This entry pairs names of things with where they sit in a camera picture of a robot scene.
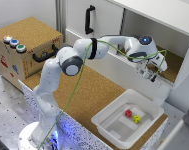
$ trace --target white plastic bin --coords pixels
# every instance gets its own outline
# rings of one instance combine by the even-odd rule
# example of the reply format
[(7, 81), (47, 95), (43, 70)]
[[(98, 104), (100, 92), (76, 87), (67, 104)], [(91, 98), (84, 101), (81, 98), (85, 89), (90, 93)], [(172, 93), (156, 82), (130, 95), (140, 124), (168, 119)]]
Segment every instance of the white plastic bin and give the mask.
[[(130, 118), (125, 116), (128, 109), (133, 113)], [(163, 113), (163, 108), (128, 89), (97, 113), (91, 121), (97, 126), (99, 133), (116, 147), (129, 149)], [(133, 122), (135, 115), (141, 117), (139, 123)]]

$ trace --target cable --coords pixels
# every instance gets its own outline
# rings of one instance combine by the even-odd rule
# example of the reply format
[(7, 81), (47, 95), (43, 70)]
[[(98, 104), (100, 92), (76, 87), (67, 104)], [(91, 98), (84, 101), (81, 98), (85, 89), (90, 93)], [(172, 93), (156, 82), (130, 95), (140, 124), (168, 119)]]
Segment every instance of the cable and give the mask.
[[(162, 50), (162, 51), (159, 51), (159, 52), (157, 52), (157, 53), (154, 53), (154, 54), (149, 55), (149, 56), (146, 56), (146, 57), (135, 58), (135, 57), (130, 57), (130, 56), (128, 56), (128, 55), (125, 55), (125, 54), (122, 53), (118, 48), (116, 48), (115, 46), (113, 46), (112, 44), (110, 44), (110, 43), (108, 43), (108, 42), (100, 41), (100, 40), (98, 40), (98, 42), (108, 44), (109, 46), (111, 46), (111, 47), (113, 47), (114, 49), (116, 49), (116, 50), (117, 50), (120, 54), (122, 54), (123, 56), (125, 56), (125, 57), (127, 57), (127, 58), (132, 58), (132, 59), (146, 59), (146, 58), (152, 57), (152, 56), (154, 56), (154, 55), (156, 55), (156, 54), (158, 54), (158, 53), (165, 52), (164, 58), (162, 59), (162, 62), (161, 62), (160, 66), (159, 66), (159, 68), (158, 68), (158, 70), (157, 70), (157, 72), (156, 72), (157, 74), (159, 73), (160, 67), (161, 67), (163, 61), (165, 60), (165, 57), (166, 57), (166, 54), (167, 54), (167, 51), (166, 51), (166, 50)], [(77, 89), (77, 86), (79, 85), (79, 82), (80, 82), (80, 80), (81, 80), (81, 77), (82, 77), (82, 74), (83, 74), (83, 71), (84, 71), (85, 61), (86, 61), (87, 54), (88, 54), (88, 50), (89, 50), (89, 48), (91, 47), (91, 44), (92, 44), (92, 42), (91, 42), (91, 43), (89, 44), (89, 46), (87, 47), (86, 55), (85, 55), (85, 57), (84, 57), (84, 62), (83, 62), (83, 66), (82, 66), (82, 70), (81, 70), (79, 79), (78, 79), (78, 81), (77, 81), (77, 83), (76, 83), (76, 86), (75, 86), (75, 88), (74, 88), (74, 90), (73, 90), (73, 92), (72, 92), (72, 94), (71, 94), (71, 96), (70, 96), (70, 99), (68, 100), (67, 105), (66, 105), (66, 107), (64, 108), (64, 110), (61, 112), (61, 114), (60, 114), (60, 115), (58, 116), (58, 118), (56, 119), (56, 122), (53, 124), (53, 126), (52, 126), (51, 129), (50, 129), (50, 131), (47, 133), (46, 137), (44, 138), (43, 142), (42, 142), (41, 145), (39, 146), (38, 150), (43, 146), (43, 144), (44, 144), (45, 140), (47, 139), (48, 135), (50, 134), (50, 132), (52, 131), (52, 129), (54, 128), (54, 126), (57, 124), (57, 122), (59, 121), (59, 119), (61, 118), (61, 116), (63, 115), (63, 113), (64, 113), (64, 112), (66, 111), (66, 109), (68, 108), (68, 106), (69, 106), (69, 104), (70, 104), (70, 102), (71, 102), (71, 100), (72, 100), (72, 98), (73, 98), (73, 96), (74, 96), (74, 93), (75, 93), (75, 91), (76, 91), (76, 89)]]

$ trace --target wooden box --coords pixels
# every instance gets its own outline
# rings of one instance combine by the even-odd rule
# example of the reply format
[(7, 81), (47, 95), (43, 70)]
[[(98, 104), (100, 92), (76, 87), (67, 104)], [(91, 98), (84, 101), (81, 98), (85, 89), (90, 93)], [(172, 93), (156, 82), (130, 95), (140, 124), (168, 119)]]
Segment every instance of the wooden box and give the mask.
[[(10, 35), (26, 46), (25, 53), (17, 53), (4, 43), (4, 36)], [(21, 81), (42, 69), (44, 62), (36, 62), (33, 54), (44, 57), (53, 52), (52, 45), (60, 48), (63, 35), (41, 21), (30, 17), (0, 29), (0, 73), (19, 90)]]

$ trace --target robotic arm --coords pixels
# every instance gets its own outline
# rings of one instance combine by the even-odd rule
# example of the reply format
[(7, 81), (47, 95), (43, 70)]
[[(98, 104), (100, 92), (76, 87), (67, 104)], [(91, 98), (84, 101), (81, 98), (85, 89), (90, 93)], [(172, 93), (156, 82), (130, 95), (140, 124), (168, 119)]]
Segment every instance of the robotic arm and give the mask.
[[(153, 64), (158, 68), (162, 63), (163, 55), (158, 53), (150, 56), (158, 52), (155, 42), (151, 37), (142, 36), (137, 39), (127, 36), (105, 36), (98, 40), (105, 41), (112, 45), (123, 45), (126, 54), (132, 57), (128, 58), (128, 60), (137, 63), (135, 71), (146, 79), (154, 80), (153, 72), (149, 71), (146, 65)], [(87, 48), (91, 42), (92, 45), (87, 52)], [(38, 147), (41, 144), (60, 111), (52, 93), (58, 88), (61, 73), (64, 72), (67, 76), (75, 76), (83, 65), (86, 52), (88, 59), (101, 59), (105, 57), (108, 50), (108, 44), (97, 42), (96, 39), (79, 39), (75, 42), (74, 47), (62, 47), (55, 58), (48, 59), (45, 62), (40, 85), (34, 89), (34, 98), (41, 110), (39, 124), (30, 137), (31, 144), (34, 147)], [(160, 71), (165, 71), (166, 69), (167, 64), (164, 60)]]

